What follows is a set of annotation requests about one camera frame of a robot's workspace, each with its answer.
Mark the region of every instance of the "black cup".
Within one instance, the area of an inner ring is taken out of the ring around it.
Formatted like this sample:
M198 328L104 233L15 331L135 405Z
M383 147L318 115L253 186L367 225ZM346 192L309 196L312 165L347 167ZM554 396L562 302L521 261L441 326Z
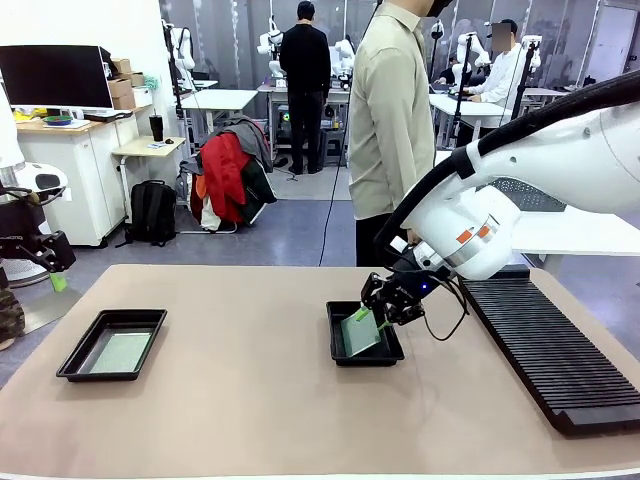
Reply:
M150 115L149 124L151 125L151 131L153 132L153 141L161 142L162 136L162 117L160 115Z

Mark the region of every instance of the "orange label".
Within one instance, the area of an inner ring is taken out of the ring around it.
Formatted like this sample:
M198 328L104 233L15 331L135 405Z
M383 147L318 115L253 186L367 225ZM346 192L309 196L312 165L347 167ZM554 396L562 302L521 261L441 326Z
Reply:
M485 226L484 226L484 227L482 227L482 228L480 229L480 231L478 232L478 236L479 236L480 238L484 238L484 237L486 237L487 235L489 235L489 233L491 233L491 229L485 225Z
M471 240L471 237L473 235L471 234L471 232L469 230L465 230L464 232L462 232L462 234L457 238L458 242L460 243L467 243L469 240Z

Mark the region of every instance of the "black sweater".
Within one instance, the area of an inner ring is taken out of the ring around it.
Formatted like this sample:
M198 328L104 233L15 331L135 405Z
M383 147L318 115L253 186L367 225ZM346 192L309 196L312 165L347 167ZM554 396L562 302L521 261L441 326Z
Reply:
M329 95L331 58L327 36L311 25L298 24L285 32L280 66L287 72L289 91Z

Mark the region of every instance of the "black monitor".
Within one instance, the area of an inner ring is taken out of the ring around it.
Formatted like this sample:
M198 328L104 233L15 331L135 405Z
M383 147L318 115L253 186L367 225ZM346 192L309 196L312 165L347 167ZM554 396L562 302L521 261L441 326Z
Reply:
M99 47L3 46L0 72L12 106L113 108Z

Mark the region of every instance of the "beige table mat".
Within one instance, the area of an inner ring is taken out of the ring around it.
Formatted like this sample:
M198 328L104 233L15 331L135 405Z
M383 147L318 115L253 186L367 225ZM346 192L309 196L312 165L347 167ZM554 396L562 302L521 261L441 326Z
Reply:
M640 466L640 434L568 440L474 317L447 343L397 327L407 356L340 369L325 302L358 269L116 266L0 392L0 471L138 478L329 473L542 474ZM640 386L640 366L556 280L538 286ZM96 314L166 308L137 381L55 372ZM426 301L437 332L460 307Z

